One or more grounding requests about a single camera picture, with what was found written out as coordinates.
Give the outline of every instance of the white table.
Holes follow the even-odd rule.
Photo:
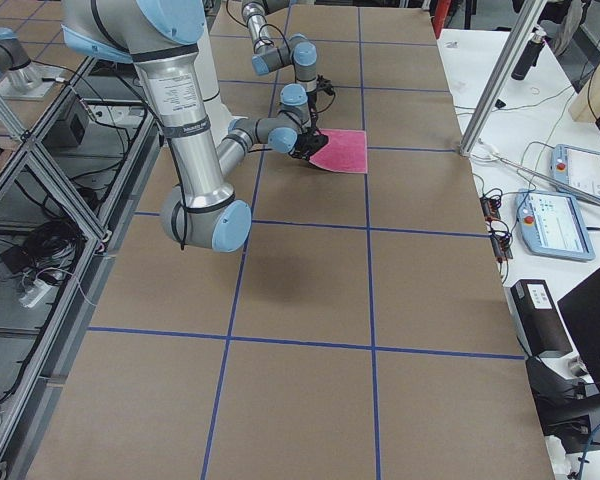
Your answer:
[[[489,31],[443,30],[438,41],[449,88],[453,95],[458,122],[464,131],[496,63],[507,33]],[[509,80],[499,97],[505,108],[542,104],[512,111],[496,111],[491,114],[481,134],[481,139],[511,161],[520,162],[530,142],[539,141],[549,145],[565,143],[600,151],[600,132],[592,124],[576,123],[571,120],[566,105],[575,99],[574,90],[553,53],[544,48],[538,65],[530,70],[523,81]],[[532,145],[524,159],[524,166],[536,168],[545,175],[550,174],[551,149]],[[475,156],[488,157],[488,151],[477,145]],[[501,162],[485,162],[472,158],[473,172],[484,179],[484,190],[501,188],[516,192],[527,188],[528,182],[518,176],[514,169]],[[534,180],[540,190],[553,191],[550,185]],[[481,181],[476,179],[478,191]],[[500,209],[503,220],[513,227],[515,223],[515,197],[505,195]],[[579,202],[587,226],[600,226],[600,207]],[[590,232],[596,258],[590,262],[558,260],[531,255],[524,245],[519,228],[514,234],[513,260],[509,262],[509,274],[505,287],[510,287],[521,278],[545,279],[554,300],[562,298],[584,278],[600,267],[600,232]],[[566,358],[545,361],[565,377],[572,377],[567,369]],[[578,455],[571,455],[577,466]],[[600,451],[587,455],[590,460],[583,478],[600,480]]]

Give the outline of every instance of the computer monitor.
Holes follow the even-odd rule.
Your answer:
[[[600,268],[560,299],[558,308],[600,390]]]
[[[558,301],[565,326],[594,383],[564,379],[541,360],[527,372],[545,435],[556,435],[568,453],[580,452],[600,423],[600,268]],[[600,449],[600,431],[590,450]]]

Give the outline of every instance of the robot label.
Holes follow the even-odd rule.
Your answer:
[[[198,95],[192,75],[150,78],[149,83],[155,94],[156,108],[161,115],[173,115],[198,107]]]

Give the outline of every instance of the robotic arm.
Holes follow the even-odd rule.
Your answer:
[[[0,28],[0,78],[5,73],[13,88],[21,93],[31,91],[42,83],[42,74],[31,63],[13,30]]]
[[[275,118],[234,122],[216,149],[194,68],[205,53],[199,46],[207,48],[201,43],[207,34],[200,0],[64,0],[63,6],[69,47],[136,68],[180,179],[161,212],[167,235],[182,248],[240,248],[251,227],[251,210],[235,199],[224,177],[265,139],[280,152],[306,151],[304,145],[296,149],[298,139],[315,136],[316,127],[304,88],[283,89]],[[205,70],[204,76],[215,79],[210,65],[206,69],[214,71]]]
[[[309,95],[310,103],[315,104],[319,91],[333,96],[331,82],[317,73],[318,54],[315,45],[300,33],[284,39],[276,46],[271,29],[277,29],[267,23],[266,15],[287,8],[293,0],[242,0],[242,19],[253,42],[251,62],[258,75],[267,75],[280,68],[293,65],[295,82],[302,85]]]

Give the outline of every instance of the pink cloth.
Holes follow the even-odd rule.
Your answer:
[[[311,157],[316,167],[330,172],[367,173],[367,132],[364,130],[326,130],[329,143]]]

